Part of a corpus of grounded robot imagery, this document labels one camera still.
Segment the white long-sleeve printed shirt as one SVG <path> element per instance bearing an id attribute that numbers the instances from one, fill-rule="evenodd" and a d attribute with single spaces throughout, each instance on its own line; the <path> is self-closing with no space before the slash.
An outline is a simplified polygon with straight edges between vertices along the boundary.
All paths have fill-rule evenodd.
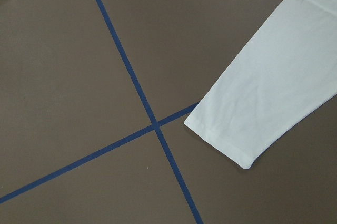
<path id="1" fill-rule="evenodd" d="M 185 125 L 243 169 L 336 95 L 336 0 L 283 0 Z"/>

